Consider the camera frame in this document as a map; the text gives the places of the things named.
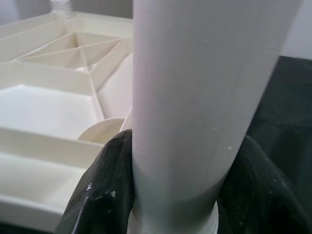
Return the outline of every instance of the plastic divider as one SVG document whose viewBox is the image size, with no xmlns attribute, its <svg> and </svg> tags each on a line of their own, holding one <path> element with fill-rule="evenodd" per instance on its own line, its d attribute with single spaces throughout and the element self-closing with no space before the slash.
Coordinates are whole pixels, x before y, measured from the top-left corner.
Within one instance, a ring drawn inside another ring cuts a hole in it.
<svg viewBox="0 0 312 234">
<path fill-rule="evenodd" d="M 102 58 L 91 70 L 91 76 L 96 90 L 107 80 L 126 56 L 126 42 L 120 41 L 111 52 Z"/>
<path fill-rule="evenodd" d="M 106 57 L 120 41 L 121 40 L 118 39 L 110 42 L 83 46 L 82 50 L 85 54 L 89 69 L 92 70 L 98 64 L 98 62 Z"/>
<path fill-rule="evenodd" d="M 0 128 L 1 152 L 70 167 L 87 169 L 102 147 L 102 144 Z"/>
<path fill-rule="evenodd" d="M 57 38 L 50 43 L 47 43 L 43 47 L 40 47 L 38 49 L 35 49 L 34 51 L 31 51 L 30 53 L 27 53 L 25 55 L 22 55 L 20 58 L 24 57 L 32 57 L 37 55 L 43 55 L 47 53 L 52 53 L 56 51 L 62 51 L 66 49 L 71 49 L 78 47 L 78 41 L 75 33 L 69 33 L 65 36 L 62 36 L 60 38 Z"/>
<path fill-rule="evenodd" d="M 86 73 L 31 62 L 14 62 L 9 78 L 20 84 L 91 96 Z"/>
<path fill-rule="evenodd" d="M 120 39 L 119 37 L 99 35 L 99 34 L 93 34 L 93 33 L 85 33 L 85 32 L 76 32 L 76 36 L 79 38 L 81 42 L 81 46 L 92 45 L 92 44 L 97 44 L 101 42 Z"/>
<path fill-rule="evenodd" d="M 84 53 L 84 50 L 82 47 L 79 47 L 79 50 L 80 50 L 80 54 L 81 54 L 83 63 L 85 64 L 86 69 L 88 69 L 88 71 L 89 71 L 89 66 L 87 63 L 87 59 L 86 59 L 86 55 Z M 102 108 L 99 104 L 98 96 L 97 96 L 94 84 L 92 82 L 91 74 L 89 72 L 88 72 L 88 80 L 90 83 L 90 87 L 92 89 L 92 104 L 93 104 L 93 107 L 94 107 L 94 110 L 95 110 L 95 113 L 97 116 L 97 120 L 100 122 L 100 121 L 104 120 L 104 114 L 103 114 Z"/>
<path fill-rule="evenodd" d="M 79 48 L 52 52 L 44 55 L 21 58 L 27 62 L 42 63 L 51 66 L 70 68 L 80 72 L 87 72 L 88 68 L 84 64 Z"/>
<path fill-rule="evenodd" d="M 126 117 L 132 106 L 132 65 L 133 56 L 130 54 L 97 92 L 104 116 L 107 118 Z"/>
<path fill-rule="evenodd" d="M 0 61 L 8 61 L 26 54 L 67 34 L 63 20 L 36 27 L 0 39 Z"/>
<path fill-rule="evenodd" d="M 127 38 L 133 35 L 133 20 L 75 12 L 76 30 L 80 32 Z"/>
<path fill-rule="evenodd" d="M 19 34 L 32 28 L 41 27 L 43 24 L 50 23 L 55 20 L 57 20 L 55 14 L 46 14 L 2 25 L 0 26 L 0 39 L 14 34 Z"/>
</svg>

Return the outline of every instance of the white plastic base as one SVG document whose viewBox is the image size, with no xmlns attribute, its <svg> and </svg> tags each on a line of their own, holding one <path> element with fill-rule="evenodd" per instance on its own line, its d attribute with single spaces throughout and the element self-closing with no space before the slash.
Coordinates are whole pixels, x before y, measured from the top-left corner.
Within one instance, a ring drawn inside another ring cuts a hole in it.
<svg viewBox="0 0 312 234">
<path fill-rule="evenodd" d="M 161 227 L 154 228 L 153 224 L 148 222 L 141 224 L 133 213 L 130 213 L 128 234 L 217 234 L 219 224 L 218 204 L 215 202 L 214 208 L 209 215 L 208 220 L 196 227 L 190 227 L 188 230 L 169 230 Z"/>
<path fill-rule="evenodd" d="M 0 222 L 54 231 L 131 109 L 132 29 L 76 12 L 0 26 Z"/>
</svg>

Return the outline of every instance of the white wall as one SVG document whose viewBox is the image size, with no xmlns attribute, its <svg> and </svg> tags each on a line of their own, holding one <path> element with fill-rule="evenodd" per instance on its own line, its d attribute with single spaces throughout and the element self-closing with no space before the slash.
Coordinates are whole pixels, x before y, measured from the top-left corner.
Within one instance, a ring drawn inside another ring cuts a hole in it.
<svg viewBox="0 0 312 234">
<path fill-rule="evenodd" d="M 72 0 L 75 11 L 132 18 L 133 0 Z"/>
<path fill-rule="evenodd" d="M 51 12 L 49 0 L 5 0 L 15 1 L 21 20 Z"/>
<path fill-rule="evenodd" d="M 312 59 L 312 0 L 304 0 L 281 55 Z"/>
<path fill-rule="evenodd" d="M 20 19 L 14 0 L 0 0 L 0 25 Z"/>
</svg>

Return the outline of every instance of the cylindrical pole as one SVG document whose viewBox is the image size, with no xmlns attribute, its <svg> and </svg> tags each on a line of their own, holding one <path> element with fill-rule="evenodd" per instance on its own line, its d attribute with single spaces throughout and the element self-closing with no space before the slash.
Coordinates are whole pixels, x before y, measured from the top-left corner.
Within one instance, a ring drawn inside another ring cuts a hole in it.
<svg viewBox="0 0 312 234">
<path fill-rule="evenodd" d="M 205 223 L 298 6 L 134 1 L 133 234 L 215 231 Z"/>
</svg>

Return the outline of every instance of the white plastic tube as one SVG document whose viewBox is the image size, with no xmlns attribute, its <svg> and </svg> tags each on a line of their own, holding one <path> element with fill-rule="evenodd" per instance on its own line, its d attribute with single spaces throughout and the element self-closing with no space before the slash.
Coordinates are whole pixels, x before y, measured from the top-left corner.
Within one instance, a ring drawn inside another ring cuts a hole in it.
<svg viewBox="0 0 312 234">
<path fill-rule="evenodd" d="M 133 233 L 213 233 L 205 223 L 300 1 L 134 2 Z"/>
<path fill-rule="evenodd" d="M 50 0 L 52 13 L 56 13 L 59 16 L 69 17 L 72 13 L 71 0 Z"/>
</svg>

